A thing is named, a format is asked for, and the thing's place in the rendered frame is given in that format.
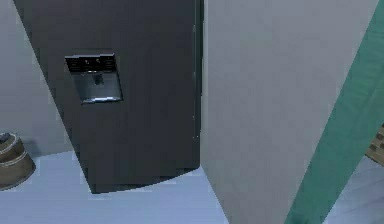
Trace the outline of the brown round bin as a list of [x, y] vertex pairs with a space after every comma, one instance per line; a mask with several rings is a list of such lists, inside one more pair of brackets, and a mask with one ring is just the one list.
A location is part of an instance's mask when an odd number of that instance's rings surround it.
[[36, 165], [15, 133], [0, 133], [0, 191], [26, 181]]

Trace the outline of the dark grey fridge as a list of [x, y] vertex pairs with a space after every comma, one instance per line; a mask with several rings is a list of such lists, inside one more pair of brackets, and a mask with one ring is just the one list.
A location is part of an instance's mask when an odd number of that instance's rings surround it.
[[13, 0], [89, 189], [200, 165], [204, 0]]

